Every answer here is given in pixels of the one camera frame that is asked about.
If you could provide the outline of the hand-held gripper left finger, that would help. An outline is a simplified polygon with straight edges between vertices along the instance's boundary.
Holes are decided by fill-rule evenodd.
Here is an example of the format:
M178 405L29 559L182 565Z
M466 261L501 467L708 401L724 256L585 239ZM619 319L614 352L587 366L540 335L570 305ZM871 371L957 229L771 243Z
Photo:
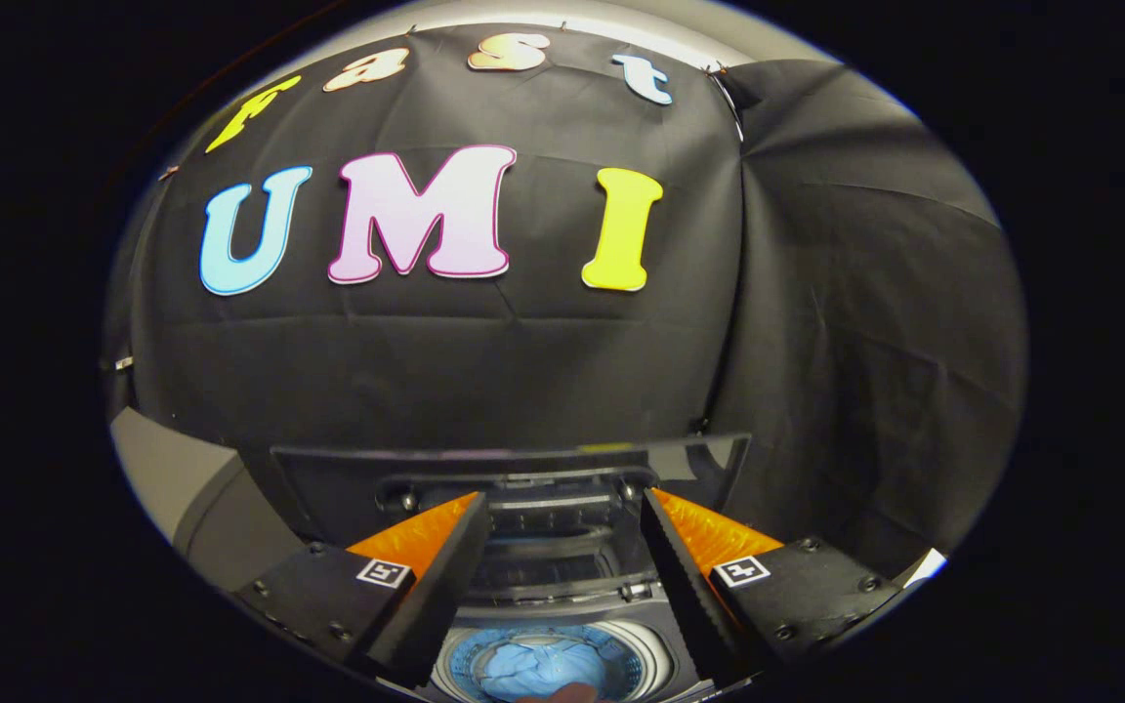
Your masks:
M353 546L312 542L233 597L317 658L418 688L432 676L490 533L472 492Z

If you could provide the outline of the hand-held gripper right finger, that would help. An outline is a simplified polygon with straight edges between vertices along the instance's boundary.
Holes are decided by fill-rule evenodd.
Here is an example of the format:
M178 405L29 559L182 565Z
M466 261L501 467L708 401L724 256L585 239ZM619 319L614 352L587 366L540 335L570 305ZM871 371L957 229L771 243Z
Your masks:
M640 533L693 666L718 686L807 666L903 597L820 538L782 543L657 488Z

